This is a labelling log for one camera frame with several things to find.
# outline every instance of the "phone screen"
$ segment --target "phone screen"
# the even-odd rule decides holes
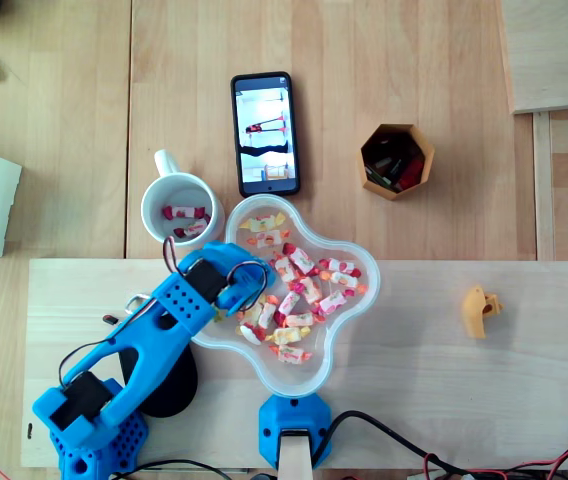
[[[298,190],[291,85],[287,76],[233,81],[238,173],[245,194]]]

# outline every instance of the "red and white candy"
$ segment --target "red and white candy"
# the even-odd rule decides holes
[[[319,269],[315,266],[313,260],[311,260],[308,254],[292,243],[285,243],[282,248],[282,253],[284,253],[284,255],[288,255],[291,262],[293,262],[304,275],[312,277],[320,273]]]
[[[205,207],[172,207],[167,205],[162,209],[162,213],[167,220],[174,218],[204,218],[206,215]]]
[[[341,262],[334,258],[323,258],[318,263],[322,268],[326,268],[332,272],[346,273],[347,275],[355,278],[362,276],[362,272],[360,272],[358,268],[355,268],[355,264],[353,262]]]
[[[359,280],[351,275],[342,272],[320,272],[320,278],[324,281],[330,281],[337,285],[344,285],[345,287],[355,288],[357,293],[364,294],[368,290],[366,285],[361,285]]]
[[[289,347],[288,345],[271,345],[272,352],[277,354],[280,362],[292,363],[293,365],[301,365],[313,356],[310,352],[305,352],[301,348]]]

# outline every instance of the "blue 3d-printed part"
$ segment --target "blue 3d-printed part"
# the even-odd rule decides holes
[[[275,469],[280,456],[280,436],[284,430],[306,430],[311,442],[311,454],[315,452],[331,425],[331,409],[313,394],[302,398],[285,398],[272,395],[260,408],[259,414],[260,454]],[[326,446],[317,467],[331,452]]]

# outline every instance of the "blue robotic arm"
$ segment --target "blue robotic arm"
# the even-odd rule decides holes
[[[250,307],[275,281],[264,261],[220,242],[191,252],[179,266],[168,260],[167,265],[173,273],[150,298],[72,367],[62,385],[47,390],[33,405],[51,431],[62,478],[102,480],[135,469],[148,436],[137,409],[166,378],[190,339],[214,318],[212,305],[232,315]],[[129,348],[137,350],[138,361],[124,388],[90,372],[102,358]]]

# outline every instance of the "wooden board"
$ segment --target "wooden board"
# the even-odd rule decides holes
[[[140,218],[170,150],[226,213],[237,188],[229,81],[289,71],[302,190],[318,233],[381,259],[535,259],[532,122],[509,114],[490,1],[133,2],[129,258],[157,258]],[[365,191],[357,150],[380,123],[435,146],[428,184],[391,203]]]
[[[320,391],[334,414],[366,411],[427,451],[461,467],[507,467],[568,447],[568,262],[382,261],[375,306],[347,325]],[[48,432],[30,406],[57,382],[59,360],[103,338],[104,313],[122,314],[136,292],[166,276],[161,260],[31,262],[22,461],[52,466]],[[460,318],[476,283],[505,312],[485,341]],[[269,393],[237,354],[195,348],[200,386],[187,412],[152,420],[142,460],[175,455],[222,467],[263,467],[257,411]],[[98,365],[99,376],[115,363]],[[33,436],[26,440],[28,424]],[[379,432],[346,422],[325,467],[419,468]]]
[[[568,2],[498,0],[513,113],[568,108]]]
[[[0,157],[22,165],[0,258],[0,467],[20,468],[28,261],[124,251],[130,1],[0,11]]]

